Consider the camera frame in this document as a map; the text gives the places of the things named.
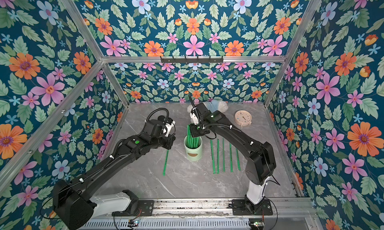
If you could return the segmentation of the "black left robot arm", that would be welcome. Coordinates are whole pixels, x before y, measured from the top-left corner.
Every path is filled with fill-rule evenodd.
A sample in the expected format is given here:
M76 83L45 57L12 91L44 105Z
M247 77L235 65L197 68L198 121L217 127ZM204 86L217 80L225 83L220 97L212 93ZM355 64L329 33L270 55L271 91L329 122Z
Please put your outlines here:
M175 121L166 116L146 120L142 131L120 140L114 152L85 174L66 182L57 182L53 189L53 209L69 230L77 230L90 219L113 212L128 216L140 213L139 198L130 190L96 196L108 180L151 149L171 149L176 137Z

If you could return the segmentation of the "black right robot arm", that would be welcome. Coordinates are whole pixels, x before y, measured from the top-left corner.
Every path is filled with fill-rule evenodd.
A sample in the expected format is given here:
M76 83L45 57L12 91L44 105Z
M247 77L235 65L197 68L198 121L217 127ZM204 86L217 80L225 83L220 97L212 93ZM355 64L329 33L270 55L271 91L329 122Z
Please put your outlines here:
M245 173L250 183L245 206L240 209L251 215L258 213L262 209L267 183L272 179L277 166L272 145L251 138L218 110L211 112L203 103L195 105L191 102L191 105L190 117L193 122L189 127L192 137L205 136L211 132L222 136L247 160Z

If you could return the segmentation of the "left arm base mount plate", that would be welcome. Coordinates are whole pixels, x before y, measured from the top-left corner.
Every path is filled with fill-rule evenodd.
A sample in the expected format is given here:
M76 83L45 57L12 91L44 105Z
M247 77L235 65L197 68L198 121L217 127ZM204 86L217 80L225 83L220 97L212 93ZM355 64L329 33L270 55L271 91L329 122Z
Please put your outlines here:
M154 210L154 200L134 200L124 211L113 212L113 217L150 217Z

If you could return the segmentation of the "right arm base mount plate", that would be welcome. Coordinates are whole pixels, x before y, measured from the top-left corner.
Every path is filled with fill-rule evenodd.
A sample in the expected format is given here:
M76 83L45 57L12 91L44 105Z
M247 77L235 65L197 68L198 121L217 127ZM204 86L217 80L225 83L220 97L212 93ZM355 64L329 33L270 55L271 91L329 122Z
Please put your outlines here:
M248 200L235 200L229 204L234 216L272 216L273 207L268 199L262 200L257 205L254 205Z

